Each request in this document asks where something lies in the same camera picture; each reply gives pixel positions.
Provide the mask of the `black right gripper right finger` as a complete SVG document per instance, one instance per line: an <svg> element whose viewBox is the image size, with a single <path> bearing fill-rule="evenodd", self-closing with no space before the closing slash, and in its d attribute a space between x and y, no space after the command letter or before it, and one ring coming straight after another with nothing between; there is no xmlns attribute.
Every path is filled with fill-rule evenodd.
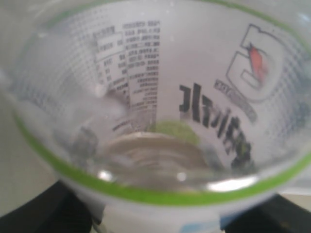
<svg viewBox="0 0 311 233"><path fill-rule="evenodd" d="M243 213L221 218L220 229L226 233L309 233L311 212L277 195Z"/></svg>

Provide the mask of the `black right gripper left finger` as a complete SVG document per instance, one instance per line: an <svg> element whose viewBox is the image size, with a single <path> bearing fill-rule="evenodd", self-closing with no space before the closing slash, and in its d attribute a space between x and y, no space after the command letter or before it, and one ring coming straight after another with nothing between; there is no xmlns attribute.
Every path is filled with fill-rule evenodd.
<svg viewBox="0 0 311 233"><path fill-rule="evenodd" d="M2 233L89 233L100 224L105 204L58 181L0 217Z"/></svg>

